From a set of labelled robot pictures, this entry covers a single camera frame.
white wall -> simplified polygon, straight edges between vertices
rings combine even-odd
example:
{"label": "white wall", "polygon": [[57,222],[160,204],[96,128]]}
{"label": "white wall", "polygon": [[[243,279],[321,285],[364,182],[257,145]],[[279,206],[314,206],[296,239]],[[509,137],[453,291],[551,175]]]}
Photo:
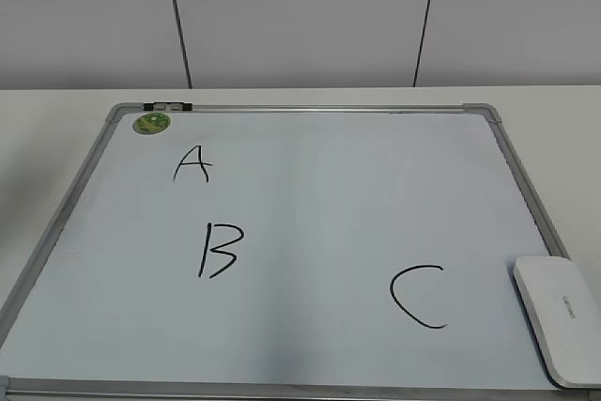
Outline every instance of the white wall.
{"label": "white wall", "polygon": [[185,86],[171,0],[0,0],[0,88]]}
{"label": "white wall", "polygon": [[599,85],[601,0],[432,0],[418,85]]}
{"label": "white wall", "polygon": [[[411,86],[427,0],[178,0],[194,87]],[[601,0],[431,0],[417,85],[601,83]],[[0,0],[0,89],[186,87],[172,0]]]}

black marker writing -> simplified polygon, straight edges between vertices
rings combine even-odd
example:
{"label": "black marker writing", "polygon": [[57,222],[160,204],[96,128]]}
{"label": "black marker writing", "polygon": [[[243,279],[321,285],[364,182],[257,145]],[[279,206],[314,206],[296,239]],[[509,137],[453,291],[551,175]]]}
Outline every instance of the black marker writing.
{"label": "black marker writing", "polygon": [[418,317],[416,317],[414,314],[412,314],[409,310],[407,310],[403,306],[403,304],[401,304],[401,301],[399,301],[398,298],[396,297],[396,295],[394,294],[394,283],[396,282],[396,280],[399,277],[401,277],[403,274],[405,274],[407,272],[410,272],[410,271],[413,271],[413,270],[419,270],[419,269],[423,269],[423,268],[434,268],[436,270],[441,270],[442,271],[442,267],[439,266],[439,265],[417,265],[415,267],[410,267],[410,268],[407,268],[405,270],[402,270],[401,272],[399,272],[398,274],[396,274],[393,277],[393,279],[391,280],[391,286],[390,286],[391,295],[393,296],[393,300],[394,300],[394,302],[396,302],[396,305],[398,305],[403,312],[405,312],[407,315],[409,315],[412,319],[414,319],[415,321],[417,321],[419,324],[421,324],[425,328],[429,328],[429,329],[442,329],[442,328],[446,328],[447,327],[446,324],[443,324],[442,326],[432,326],[430,324],[424,323]]}
{"label": "black marker writing", "polygon": [[[217,228],[217,227],[227,227],[230,229],[234,229],[238,232],[238,236],[235,239],[232,239],[224,244],[220,244],[219,246],[215,246],[212,248],[209,248],[209,243],[210,243],[210,236],[211,233],[213,231],[213,227]],[[215,276],[220,275],[222,272],[224,272],[225,270],[227,270],[229,267],[231,267],[232,265],[234,265],[234,263],[236,262],[236,260],[238,260],[238,257],[233,254],[233,253],[228,253],[227,251],[222,251],[222,248],[224,248],[225,246],[230,246],[234,243],[239,242],[241,239],[244,238],[244,231],[242,229],[240,229],[237,225],[233,225],[233,224],[211,224],[211,223],[207,223],[207,234],[205,235],[205,249],[203,250],[203,259],[200,262],[200,270],[198,271],[198,277],[201,277],[203,275],[203,271],[205,270],[205,264],[207,263],[207,253],[209,251],[211,251],[214,254],[222,254],[222,255],[228,255],[230,257],[229,262],[227,262],[227,264],[225,264],[224,266],[221,267],[220,270],[217,270],[215,272],[213,272],[208,278],[212,279]]]}
{"label": "black marker writing", "polygon": [[[198,154],[197,154],[197,162],[185,162],[186,158],[192,154],[194,152],[195,149],[198,149]],[[192,149],[190,149],[186,155],[183,156],[183,158],[179,161],[179,164],[177,165],[176,168],[176,172],[173,174],[173,181],[176,181],[176,177],[177,177],[177,172],[179,171],[179,168],[182,166],[187,166],[189,164],[197,164],[198,166],[200,166],[200,169],[202,169],[203,174],[205,175],[205,180],[208,183],[208,172],[207,172],[207,168],[205,166],[212,166],[211,163],[206,163],[203,162],[203,157],[202,157],[202,152],[203,152],[203,148],[202,146],[194,146]]]}

white table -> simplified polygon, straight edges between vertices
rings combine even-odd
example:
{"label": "white table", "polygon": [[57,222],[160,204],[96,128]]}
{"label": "white table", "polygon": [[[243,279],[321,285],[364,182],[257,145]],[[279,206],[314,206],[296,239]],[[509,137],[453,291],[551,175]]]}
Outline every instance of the white table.
{"label": "white table", "polygon": [[461,104],[500,112],[567,252],[601,304],[601,86],[0,92],[0,301],[116,103]]}

whiteboard surface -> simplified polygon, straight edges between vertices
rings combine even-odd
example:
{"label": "whiteboard surface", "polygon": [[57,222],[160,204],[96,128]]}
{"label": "whiteboard surface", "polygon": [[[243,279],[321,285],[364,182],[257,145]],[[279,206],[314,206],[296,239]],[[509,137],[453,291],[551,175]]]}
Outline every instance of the whiteboard surface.
{"label": "whiteboard surface", "polygon": [[[482,116],[125,115],[0,374],[552,389],[510,269],[547,249]],[[202,146],[209,182],[180,159]],[[207,223],[244,239],[208,253]],[[211,245],[233,239],[215,229]],[[394,293],[399,271],[416,265]]]}

green magnet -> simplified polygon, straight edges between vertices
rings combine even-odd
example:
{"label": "green magnet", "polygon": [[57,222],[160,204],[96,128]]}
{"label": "green magnet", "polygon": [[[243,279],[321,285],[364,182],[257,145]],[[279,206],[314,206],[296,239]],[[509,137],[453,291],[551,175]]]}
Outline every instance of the green magnet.
{"label": "green magnet", "polygon": [[133,123],[133,129],[143,135],[153,135],[164,131],[171,124],[171,118],[165,113],[149,113],[138,117]]}

